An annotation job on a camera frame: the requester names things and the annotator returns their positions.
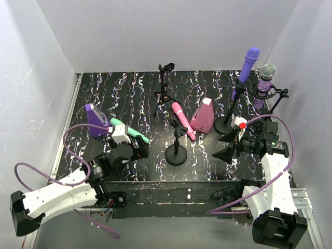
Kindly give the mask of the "round base stand front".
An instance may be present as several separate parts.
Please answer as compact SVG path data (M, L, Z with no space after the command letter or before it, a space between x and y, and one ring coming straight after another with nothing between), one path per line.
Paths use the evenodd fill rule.
M243 86L243 84L237 80L237 84L236 87L234 89L235 95L234 95L234 99L232 104L230 105L229 110L226 113L226 116L224 117L218 117L215 119L213 127L214 130L218 133L218 134L226 134L229 133L230 131L232 131L232 126L231 126L231 116L233 114L233 109L237 103L237 101L240 98L240 95L243 94L245 91L245 87Z

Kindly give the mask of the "round base stand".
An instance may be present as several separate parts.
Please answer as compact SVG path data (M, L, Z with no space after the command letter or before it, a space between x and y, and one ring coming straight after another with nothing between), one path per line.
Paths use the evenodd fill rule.
M174 128L175 141L166 148L164 155L167 163L173 166L179 166L187 160L187 150L179 142L179 139L186 134L187 128L179 125L173 118L169 119L169 123Z
M237 80L237 84L236 87L234 89L235 95L234 95L234 99L232 104L230 105L229 110L226 113L226 116L224 117L218 117L215 119L213 127L214 130L218 133L218 134L226 134L229 133L230 131L232 131L232 126L231 126L231 116L233 114L233 109L237 103L237 101L240 98L240 95L243 94L245 91L245 87L243 86L243 84Z

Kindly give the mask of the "glitter purple microphone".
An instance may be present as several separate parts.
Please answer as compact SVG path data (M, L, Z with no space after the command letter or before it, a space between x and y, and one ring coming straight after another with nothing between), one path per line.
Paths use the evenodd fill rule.
M263 97L268 94L268 90L272 84L272 78L276 74L276 67L273 64L265 64L259 74L259 82L257 85L256 95Z

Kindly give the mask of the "purple plastic microphone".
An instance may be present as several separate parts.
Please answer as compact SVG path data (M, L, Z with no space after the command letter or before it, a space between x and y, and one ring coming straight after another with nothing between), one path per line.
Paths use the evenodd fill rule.
M260 55L260 49L258 47L251 47L245 54L244 64L242 66L242 69L240 71L240 75L238 78L241 86L243 86L244 83L246 82L246 80L252 70L253 65L259 58L259 55Z

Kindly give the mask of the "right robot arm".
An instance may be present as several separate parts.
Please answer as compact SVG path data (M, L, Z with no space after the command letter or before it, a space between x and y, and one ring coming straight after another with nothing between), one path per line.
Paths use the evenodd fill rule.
M294 161L286 142L280 141L278 123L259 122L255 137L245 137L247 120L236 117L232 131L220 140L228 146L213 157L229 163L233 155L256 154L265 173L266 184L243 179L237 185L234 203L244 201L249 209L255 243L275 248L295 248L307 231L307 220L299 216L293 201L288 169Z

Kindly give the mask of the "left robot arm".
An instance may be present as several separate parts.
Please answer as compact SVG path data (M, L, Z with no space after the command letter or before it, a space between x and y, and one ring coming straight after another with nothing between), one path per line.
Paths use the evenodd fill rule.
M58 183L26 193L12 193L10 211L16 236L28 235L46 221L72 210L85 207L107 210L125 207L126 193L112 192L104 185L120 178L129 162L148 158L149 144L140 135L135 140L135 143L116 144L110 139L112 149L109 153L96 156Z

